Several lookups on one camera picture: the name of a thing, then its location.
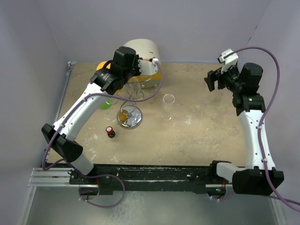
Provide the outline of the orange plastic wine glass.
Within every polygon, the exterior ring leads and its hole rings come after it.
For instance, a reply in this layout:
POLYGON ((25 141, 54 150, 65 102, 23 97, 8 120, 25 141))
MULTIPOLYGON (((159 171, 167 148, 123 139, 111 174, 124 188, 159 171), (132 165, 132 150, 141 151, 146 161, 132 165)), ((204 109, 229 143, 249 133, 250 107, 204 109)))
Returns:
POLYGON ((96 70, 100 70, 106 63, 107 61, 103 61, 103 62, 100 62, 97 67, 96 67, 96 70))

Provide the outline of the green plastic wine glass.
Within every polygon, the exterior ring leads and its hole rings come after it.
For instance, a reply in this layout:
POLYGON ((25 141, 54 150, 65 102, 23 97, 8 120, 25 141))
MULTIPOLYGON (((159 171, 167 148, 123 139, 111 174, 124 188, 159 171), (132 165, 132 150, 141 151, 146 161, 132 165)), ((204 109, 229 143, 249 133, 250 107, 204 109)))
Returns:
POLYGON ((100 110, 107 110, 113 105, 113 98, 107 99, 100 107, 100 110))

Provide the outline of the clear flute glass front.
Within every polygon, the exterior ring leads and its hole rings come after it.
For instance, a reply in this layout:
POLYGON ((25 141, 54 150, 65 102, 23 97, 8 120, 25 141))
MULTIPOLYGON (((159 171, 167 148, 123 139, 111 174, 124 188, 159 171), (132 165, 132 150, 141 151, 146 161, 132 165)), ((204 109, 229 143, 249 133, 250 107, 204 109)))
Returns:
POLYGON ((165 94, 162 98, 162 107, 163 107, 163 111, 162 111, 162 119, 164 121, 169 121, 172 116, 171 116, 171 111, 172 111, 172 107, 174 105, 175 102, 175 96, 172 94, 165 94))

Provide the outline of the clear flute glass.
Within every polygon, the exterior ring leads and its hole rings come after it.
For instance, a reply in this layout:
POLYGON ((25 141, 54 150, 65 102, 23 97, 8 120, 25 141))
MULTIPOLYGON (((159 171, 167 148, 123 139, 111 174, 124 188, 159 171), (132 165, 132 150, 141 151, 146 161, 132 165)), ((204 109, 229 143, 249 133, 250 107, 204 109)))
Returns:
POLYGON ((163 111, 162 111, 162 119, 164 121, 169 121, 172 116, 171 116, 171 111, 172 111, 172 107, 174 105, 175 102, 175 96, 172 94, 165 94, 162 98, 162 107, 163 107, 163 111))
POLYGON ((195 104, 196 108, 199 109, 199 110, 203 110, 205 109, 205 105, 204 104, 195 104))

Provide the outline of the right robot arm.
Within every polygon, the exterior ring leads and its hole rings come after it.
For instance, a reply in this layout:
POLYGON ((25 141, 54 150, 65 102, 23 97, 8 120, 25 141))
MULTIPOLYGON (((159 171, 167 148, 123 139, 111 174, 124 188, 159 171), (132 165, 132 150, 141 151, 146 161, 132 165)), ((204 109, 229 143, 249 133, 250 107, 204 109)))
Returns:
POLYGON ((246 63, 242 70, 230 66, 209 71, 204 78, 209 91, 228 89, 232 92, 232 104, 243 128, 246 146, 246 165, 243 168, 227 161, 212 162, 209 180, 220 183, 226 179, 232 183, 235 193, 268 196, 284 181, 284 173, 276 169, 271 157, 263 115, 267 112, 263 97, 257 92, 263 68, 246 63))

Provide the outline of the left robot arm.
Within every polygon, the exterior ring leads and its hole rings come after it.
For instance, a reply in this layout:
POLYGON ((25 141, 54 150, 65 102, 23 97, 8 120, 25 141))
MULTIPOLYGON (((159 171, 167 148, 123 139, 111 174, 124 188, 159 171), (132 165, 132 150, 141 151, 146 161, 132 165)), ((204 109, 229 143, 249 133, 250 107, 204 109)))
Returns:
POLYGON ((86 184, 96 180, 92 162, 84 155, 83 147, 75 140, 93 113, 123 88, 133 76, 140 75, 139 56, 130 47, 119 47, 111 60, 91 77, 83 94, 72 107, 53 125, 44 124, 42 133, 48 143, 46 150, 55 150, 64 161, 80 172, 86 184))

